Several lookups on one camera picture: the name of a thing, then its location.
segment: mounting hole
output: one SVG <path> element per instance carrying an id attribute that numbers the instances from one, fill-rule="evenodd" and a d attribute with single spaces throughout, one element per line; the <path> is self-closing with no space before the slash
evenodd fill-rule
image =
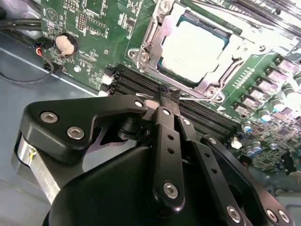
<path id="1" fill-rule="evenodd" d="M 174 150 L 171 149 L 171 148 L 168 148 L 167 151 L 168 151 L 170 154 L 174 154 Z"/>
<path id="2" fill-rule="evenodd" d="M 263 52 L 266 50 L 266 47 L 264 45 L 259 46 L 259 52 Z"/>
<path id="3" fill-rule="evenodd" d="M 135 105 L 137 105 L 138 107 L 143 107 L 143 104 L 137 100 L 135 101 Z"/>
<path id="4" fill-rule="evenodd" d="M 136 53 L 134 52 L 134 51 L 129 51 L 129 53 L 128 53 L 128 55 L 130 56 L 130 57 L 135 57 L 136 56 Z"/>
<path id="5" fill-rule="evenodd" d="M 217 101 L 222 101 L 222 97 L 218 96 L 218 97 L 216 98 L 216 100 L 217 100 Z"/>
<path id="6" fill-rule="evenodd" d="M 174 137 L 173 136 L 171 136 L 171 135 L 167 135 L 167 137 L 170 139 L 170 140 L 174 140 Z"/>
<path id="7" fill-rule="evenodd" d="M 212 171 L 214 174 L 217 174 L 217 170 L 216 170 L 216 169 L 211 169 L 211 171 Z"/>
<path id="8" fill-rule="evenodd" d="M 170 112 L 166 109 L 163 109 L 164 114 L 170 115 Z"/>

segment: screw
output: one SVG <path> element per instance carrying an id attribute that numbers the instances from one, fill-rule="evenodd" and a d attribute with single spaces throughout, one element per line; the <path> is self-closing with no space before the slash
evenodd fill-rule
<path id="1" fill-rule="evenodd" d="M 139 101 L 135 101 L 135 105 L 137 105 L 138 107 L 143 107 L 143 104 L 140 103 Z"/>
<path id="2" fill-rule="evenodd" d="M 234 207 L 227 206 L 227 212 L 234 222 L 239 223 L 241 221 L 241 217 Z"/>
<path id="3" fill-rule="evenodd" d="M 163 184 L 163 190 L 165 194 L 171 199 L 176 199 L 179 195 L 178 189 L 170 182 Z"/>
<path id="4" fill-rule="evenodd" d="M 209 141 L 214 145 L 216 144 L 216 140 L 214 140 L 213 138 L 209 138 Z"/>
<path id="5" fill-rule="evenodd" d="M 46 123 L 55 123 L 58 121 L 57 115 L 52 112 L 44 112 L 40 117 L 42 121 Z"/>
<path id="6" fill-rule="evenodd" d="M 160 4 L 160 10 L 164 14 L 168 13 L 170 11 L 170 2 L 167 0 L 162 1 Z"/>
<path id="7" fill-rule="evenodd" d="M 84 137 L 84 131 L 78 127 L 70 127 L 67 130 L 67 135 L 74 140 L 81 140 Z"/>
<path id="8" fill-rule="evenodd" d="M 163 110 L 164 114 L 170 115 L 170 112 L 166 109 Z"/>
<path id="9" fill-rule="evenodd" d="M 208 91 L 207 91 L 207 95 L 212 97 L 214 94 L 215 94 L 214 88 L 209 88 Z"/>
<path id="10" fill-rule="evenodd" d="M 269 145 L 271 150 L 277 150 L 277 146 L 278 145 L 276 143 L 272 143 L 272 144 Z"/>
<path id="11" fill-rule="evenodd" d="M 267 214 L 268 214 L 268 217 L 269 217 L 272 221 L 278 222 L 278 219 L 277 219 L 276 215 L 275 215 L 272 211 L 267 210 Z"/>
<path id="12" fill-rule="evenodd" d="M 283 219 L 286 223 L 290 223 L 290 219 L 288 218 L 288 216 L 287 216 L 282 210 L 279 210 L 279 213 L 280 213 L 282 219 Z"/>
<path id="13" fill-rule="evenodd" d="M 143 62 L 146 62 L 146 61 L 148 60 L 148 54 L 147 54 L 147 53 L 142 53 L 142 54 L 141 54 L 141 60 L 142 60 Z"/>
<path id="14" fill-rule="evenodd" d="M 76 73 L 79 73 L 81 71 L 81 67 L 78 65 L 75 65 L 73 69 Z"/>
<path id="15" fill-rule="evenodd" d="M 188 121 L 187 119 L 183 119 L 183 122 L 188 126 L 190 125 L 190 121 Z"/>

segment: capacitor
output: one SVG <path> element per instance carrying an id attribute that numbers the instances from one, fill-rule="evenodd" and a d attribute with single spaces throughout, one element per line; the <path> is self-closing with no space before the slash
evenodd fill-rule
<path id="1" fill-rule="evenodd" d="M 260 111 L 259 116 L 261 118 L 261 121 L 264 121 L 264 122 L 271 121 L 271 119 L 272 119 L 269 111 L 267 111 L 267 110 Z"/>
<path id="2" fill-rule="evenodd" d="M 254 142 L 252 143 L 252 151 L 253 151 L 254 153 L 260 152 L 260 151 L 261 151 L 261 144 L 260 144 L 259 141 L 254 141 Z"/>
<path id="3" fill-rule="evenodd" d="M 285 105 L 282 103 L 280 99 L 273 99 L 271 101 L 271 105 L 273 107 L 273 111 L 281 112 L 285 109 Z"/>
<path id="4" fill-rule="evenodd" d="M 246 148 L 246 155 L 249 156 L 249 157 L 251 157 L 254 154 L 255 154 L 255 152 L 253 151 L 253 148 L 251 146 L 248 146 Z"/>
<path id="5" fill-rule="evenodd" d="M 301 77 L 296 78 L 295 81 L 298 84 L 299 88 L 301 89 Z"/>
<path id="6" fill-rule="evenodd" d="M 251 122 L 250 121 L 245 121 L 243 123 L 243 130 L 245 132 L 250 132 L 252 130 L 252 128 L 251 128 Z"/>
<path id="7" fill-rule="evenodd" d="M 283 93 L 286 96 L 287 100 L 292 103 L 298 101 L 300 98 L 300 94 L 295 92 L 293 88 L 286 88 L 285 90 L 283 90 Z"/>

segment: black plastic bracket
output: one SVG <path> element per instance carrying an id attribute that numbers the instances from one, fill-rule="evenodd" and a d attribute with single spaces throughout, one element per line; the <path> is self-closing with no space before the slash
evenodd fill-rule
<path id="1" fill-rule="evenodd" d="M 294 225 L 293 219 L 287 210 L 252 177 L 249 171 L 221 142 L 211 135 L 204 136 L 202 142 L 210 147 L 220 160 L 225 162 L 224 165 L 227 166 L 229 174 L 238 175 L 239 183 L 245 184 L 245 189 L 241 191 L 247 203 L 244 209 L 246 216 L 253 225 Z"/>
<path id="2" fill-rule="evenodd" d="M 168 218 L 185 205 L 180 135 L 174 130 L 174 115 L 166 107 L 154 113 L 153 161 L 149 206 L 157 215 Z"/>
<path id="3" fill-rule="evenodd" d="M 204 174 L 221 221 L 227 225 L 251 226 L 251 222 L 238 207 L 211 149 L 199 142 L 196 131 L 189 121 L 183 117 L 177 120 L 182 132 L 182 146 L 191 152 L 193 163 L 198 165 L 200 172 Z M 230 210 L 236 215 L 233 218 L 230 217 Z"/>
<path id="4" fill-rule="evenodd" d="M 143 101 L 132 95 L 36 102 L 26 107 L 20 131 L 29 144 L 62 163 L 72 164 L 84 157 L 94 128 L 125 117 L 139 118 L 146 111 Z M 58 121 L 44 122 L 41 119 L 44 112 L 54 113 Z M 70 127 L 81 128 L 84 137 L 70 138 L 67 135 Z"/>

